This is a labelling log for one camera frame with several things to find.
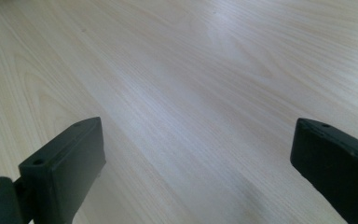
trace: laminate wood desk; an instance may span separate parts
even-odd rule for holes
[[[0,175],[95,116],[75,223],[344,223],[289,156],[358,138],[358,1],[0,0]]]

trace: wooden tabletop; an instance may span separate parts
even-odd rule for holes
[[[0,0],[0,175],[98,116],[74,223],[345,223],[289,157],[358,138],[358,1]]]

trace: wooden table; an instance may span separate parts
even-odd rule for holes
[[[344,223],[289,156],[358,138],[358,1],[0,0],[0,175],[96,116],[74,223]]]

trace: black plastic part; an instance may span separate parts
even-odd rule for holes
[[[104,165],[101,119],[75,123],[22,162],[14,184],[0,177],[0,224],[72,223]]]
[[[349,223],[358,223],[358,140],[321,122],[299,119],[291,163]]]

